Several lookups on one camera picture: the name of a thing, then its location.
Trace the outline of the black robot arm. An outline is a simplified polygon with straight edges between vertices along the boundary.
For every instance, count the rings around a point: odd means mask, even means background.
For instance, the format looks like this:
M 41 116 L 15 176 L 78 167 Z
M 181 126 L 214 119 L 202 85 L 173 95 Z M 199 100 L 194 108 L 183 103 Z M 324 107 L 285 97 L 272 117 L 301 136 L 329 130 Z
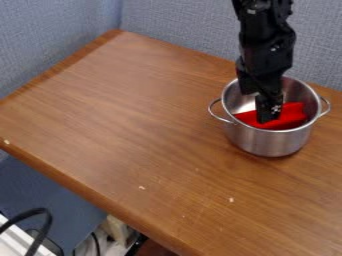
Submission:
M 280 118 L 282 77 L 293 67 L 297 34 L 288 23 L 293 0 L 233 0 L 241 24 L 236 70 L 244 95 L 257 94 L 257 120 Z

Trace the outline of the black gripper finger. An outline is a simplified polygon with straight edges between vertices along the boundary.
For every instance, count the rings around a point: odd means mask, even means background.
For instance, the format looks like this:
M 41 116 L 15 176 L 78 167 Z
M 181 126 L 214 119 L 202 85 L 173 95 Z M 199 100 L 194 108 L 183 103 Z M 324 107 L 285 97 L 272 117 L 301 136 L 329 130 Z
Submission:
M 280 118 L 284 105 L 284 95 L 266 96 L 260 94 L 256 97 L 257 121 L 264 124 Z
M 237 76 L 240 81 L 240 88 L 244 95 L 250 95 L 258 92 L 257 82 L 254 81 L 252 75 L 245 71 L 238 69 Z

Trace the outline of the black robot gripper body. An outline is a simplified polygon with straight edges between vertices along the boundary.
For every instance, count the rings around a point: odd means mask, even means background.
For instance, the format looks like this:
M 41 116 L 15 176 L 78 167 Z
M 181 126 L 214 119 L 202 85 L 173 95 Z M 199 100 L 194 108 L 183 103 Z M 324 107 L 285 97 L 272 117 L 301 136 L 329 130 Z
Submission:
M 281 94 L 282 75 L 293 67 L 296 40 L 293 29 L 276 31 L 266 37 L 257 31 L 240 32 L 241 56 L 236 70 L 245 70 L 252 75 L 264 95 Z

